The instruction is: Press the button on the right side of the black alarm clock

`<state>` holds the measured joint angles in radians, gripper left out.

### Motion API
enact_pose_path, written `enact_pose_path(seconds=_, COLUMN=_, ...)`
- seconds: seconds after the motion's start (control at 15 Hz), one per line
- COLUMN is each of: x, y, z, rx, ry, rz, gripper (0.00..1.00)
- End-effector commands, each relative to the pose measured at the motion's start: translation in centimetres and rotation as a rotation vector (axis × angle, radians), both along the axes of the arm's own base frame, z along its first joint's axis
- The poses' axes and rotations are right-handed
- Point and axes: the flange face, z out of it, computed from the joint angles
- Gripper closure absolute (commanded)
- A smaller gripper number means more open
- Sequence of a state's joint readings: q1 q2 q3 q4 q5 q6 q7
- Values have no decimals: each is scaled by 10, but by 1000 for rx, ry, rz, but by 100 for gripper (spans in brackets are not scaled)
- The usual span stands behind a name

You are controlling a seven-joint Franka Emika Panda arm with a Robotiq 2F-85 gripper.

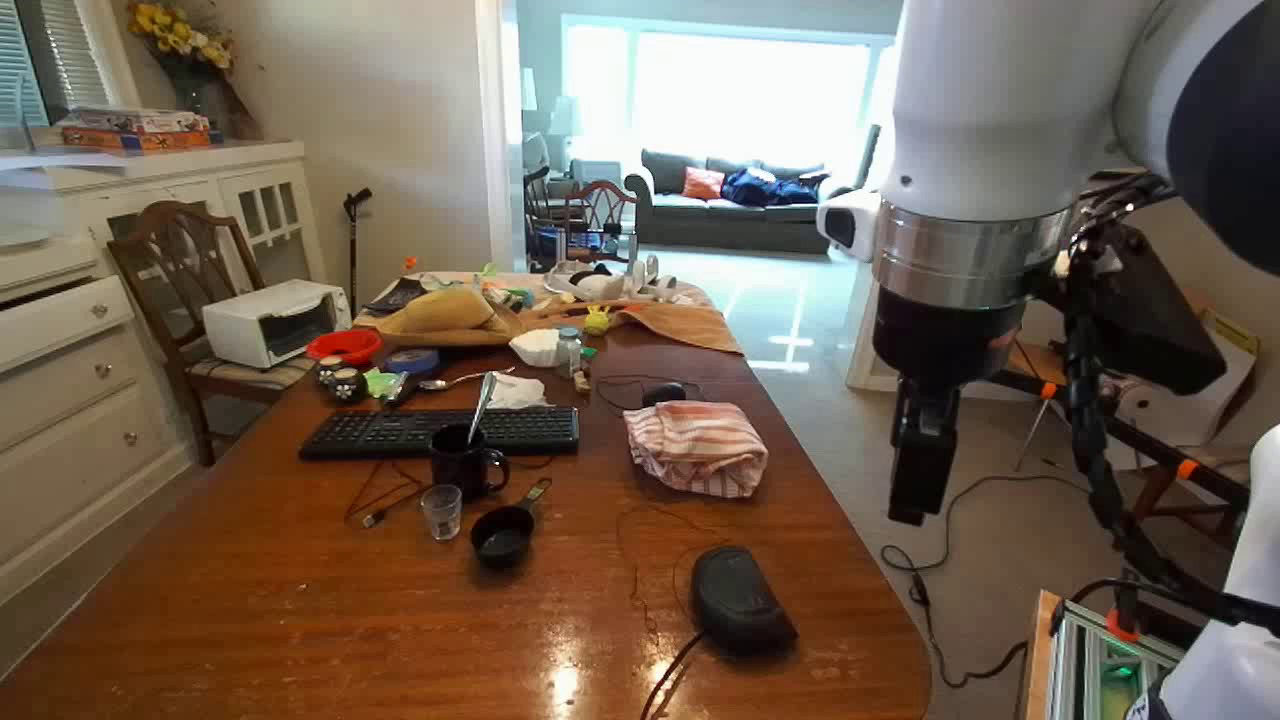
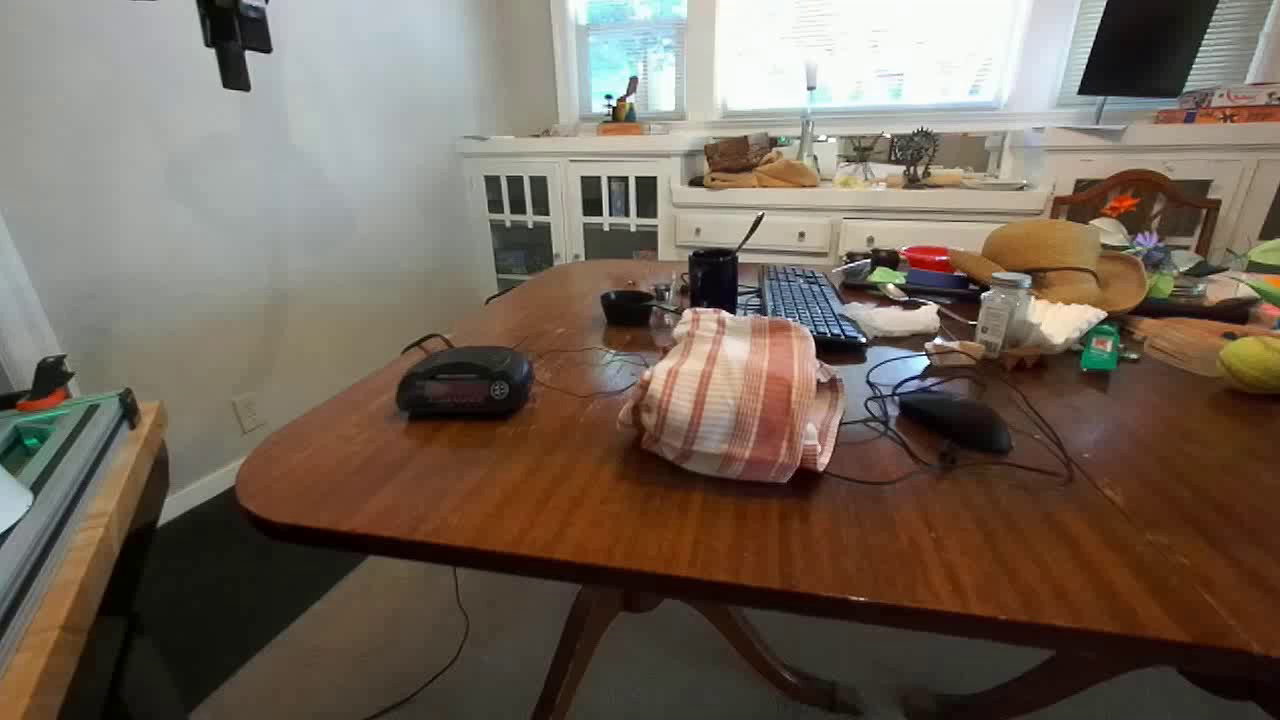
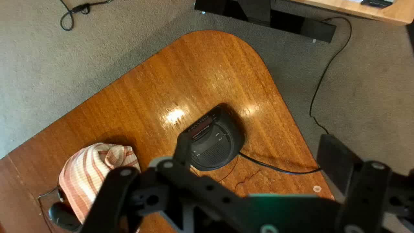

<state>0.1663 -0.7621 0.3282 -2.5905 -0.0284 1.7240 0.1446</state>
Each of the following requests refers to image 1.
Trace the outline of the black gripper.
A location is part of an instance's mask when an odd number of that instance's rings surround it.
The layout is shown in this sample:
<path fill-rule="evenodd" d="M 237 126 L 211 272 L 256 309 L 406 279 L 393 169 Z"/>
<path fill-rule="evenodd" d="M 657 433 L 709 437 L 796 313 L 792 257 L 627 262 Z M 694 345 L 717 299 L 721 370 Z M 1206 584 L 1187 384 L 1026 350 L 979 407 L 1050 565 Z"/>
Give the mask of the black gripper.
<path fill-rule="evenodd" d="M 951 456 L 960 384 L 982 379 L 1002 364 L 1021 309 L 960 313 L 874 295 L 874 356 L 904 375 L 893 426 L 893 498 L 887 516 L 925 526 L 939 514 Z"/>

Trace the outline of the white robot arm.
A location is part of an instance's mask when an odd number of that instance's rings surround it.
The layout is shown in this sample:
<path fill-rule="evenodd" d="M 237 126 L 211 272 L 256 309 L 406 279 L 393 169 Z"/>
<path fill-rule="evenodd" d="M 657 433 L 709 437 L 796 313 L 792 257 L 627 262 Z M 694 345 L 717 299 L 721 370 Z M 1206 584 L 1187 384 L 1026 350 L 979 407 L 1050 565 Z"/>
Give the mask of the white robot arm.
<path fill-rule="evenodd" d="M 871 350 L 900 373 L 900 526 L 939 507 L 960 389 L 998 370 L 1110 155 L 1280 272 L 1280 0 L 904 0 L 887 132 L 856 253 Z"/>

